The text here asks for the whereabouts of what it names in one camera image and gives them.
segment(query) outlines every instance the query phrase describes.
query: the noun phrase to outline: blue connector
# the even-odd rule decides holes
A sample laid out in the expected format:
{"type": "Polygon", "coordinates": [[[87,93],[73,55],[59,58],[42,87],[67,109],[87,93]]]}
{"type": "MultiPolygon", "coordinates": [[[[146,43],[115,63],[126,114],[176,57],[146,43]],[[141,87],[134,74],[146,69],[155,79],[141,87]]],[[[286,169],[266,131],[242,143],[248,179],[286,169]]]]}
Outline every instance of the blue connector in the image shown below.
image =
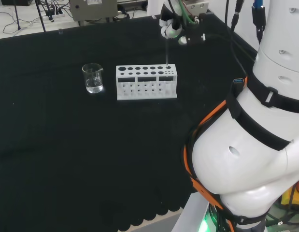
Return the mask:
{"type": "Polygon", "coordinates": [[[261,8],[261,6],[263,6],[263,0],[255,0],[254,7],[257,9],[261,8]]]}
{"type": "Polygon", "coordinates": [[[233,82],[234,82],[235,84],[238,84],[238,83],[244,83],[245,81],[244,81],[244,79],[242,79],[242,78],[237,78],[237,79],[234,79],[233,82]]]}

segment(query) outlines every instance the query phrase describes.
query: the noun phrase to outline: green cable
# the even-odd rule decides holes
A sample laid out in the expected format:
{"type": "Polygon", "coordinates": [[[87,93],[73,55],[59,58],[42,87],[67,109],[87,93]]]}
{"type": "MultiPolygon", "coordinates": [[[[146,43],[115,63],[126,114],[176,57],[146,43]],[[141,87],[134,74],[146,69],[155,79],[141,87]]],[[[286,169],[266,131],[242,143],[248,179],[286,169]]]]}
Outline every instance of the green cable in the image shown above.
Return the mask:
{"type": "Polygon", "coordinates": [[[193,22],[193,21],[191,20],[191,18],[189,18],[189,16],[188,16],[188,14],[187,14],[187,12],[186,12],[186,9],[185,9],[185,7],[184,7],[184,4],[183,4],[182,0],[178,0],[178,2],[179,2],[179,5],[180,5],[180,8],[182,9],[183,16],[185,16],[185,18],[188,20],[188,22],[191,23],[191,24],[194,24],[194,25],[197,24],[196,22],[193,22]]]}

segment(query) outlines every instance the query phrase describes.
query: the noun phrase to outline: water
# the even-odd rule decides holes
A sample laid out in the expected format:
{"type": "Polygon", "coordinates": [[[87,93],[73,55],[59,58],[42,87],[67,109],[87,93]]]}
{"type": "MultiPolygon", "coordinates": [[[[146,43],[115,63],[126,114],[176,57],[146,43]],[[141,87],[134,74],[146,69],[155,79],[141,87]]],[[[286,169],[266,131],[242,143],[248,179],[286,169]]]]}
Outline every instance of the water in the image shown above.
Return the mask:
{"type": "Polygon", "coordinates": [[[86,80],[86,89],[89,93],[99,93],[103,89],[102,81],[97,77],[86,80]]]}

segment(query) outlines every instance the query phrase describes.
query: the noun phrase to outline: yellow component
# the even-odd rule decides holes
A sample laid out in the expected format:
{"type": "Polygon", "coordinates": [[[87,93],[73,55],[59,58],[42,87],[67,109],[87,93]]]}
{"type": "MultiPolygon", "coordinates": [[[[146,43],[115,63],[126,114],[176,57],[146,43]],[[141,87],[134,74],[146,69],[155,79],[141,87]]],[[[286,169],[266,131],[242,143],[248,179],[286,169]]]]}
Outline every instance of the yellow component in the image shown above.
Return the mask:
{"type": "MultiPolygon", "coordinates": [[[[289,188],[283,195],[281,199],[281,204],[289,204],[290,196],[291,196],[292,187],[289,188]]],[[[299,205],[299,192],[295,189],[292,204],[299,205]]]]}

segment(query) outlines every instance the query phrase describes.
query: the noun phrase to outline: black strap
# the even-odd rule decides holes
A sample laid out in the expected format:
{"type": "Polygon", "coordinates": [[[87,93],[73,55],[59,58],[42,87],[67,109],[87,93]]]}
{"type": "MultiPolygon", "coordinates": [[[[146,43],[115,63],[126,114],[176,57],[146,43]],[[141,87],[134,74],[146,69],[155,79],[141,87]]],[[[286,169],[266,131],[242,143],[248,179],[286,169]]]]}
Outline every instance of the black strap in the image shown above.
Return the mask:
{"type": "Polygon", "coordinates": [[[263,221],[265,219],[267,213],[270,211],[270,209],[268,209],[268,211],[266,213],[264,213],[258,217],[245,217],[245,216],[236,216],[236,215],[232,214],[228,208],[220,209],[220,208],[216,207],[216,210],[219,214],[221,214],[223,216],[223,218],[231,221],[232,223],[236,223],[239,225],[249,225],[249,224],[263,221]]]}
{"type": "Polygon", "coordinates": [[[299,113],[299,100],[288,98],[278,94],[278,91],[272,87],[266,87],[256,76],[251,73],[248,76],[247,86],[255,97],[266,107],[276,107],[293,113],[299,113]],[[269,94],[272,97],[266,102],[269,94]]]}
{"type": "Polygon", "coordinates": [[[245,131],[247,131],[251,136],[264,145],[274,150],[280,151],[290,143],[289,141],[270,133],[268,130],[254,121],[243,110],[232,91],[228,94],[226,102],[232,118],[234,118],[245,131]]]}

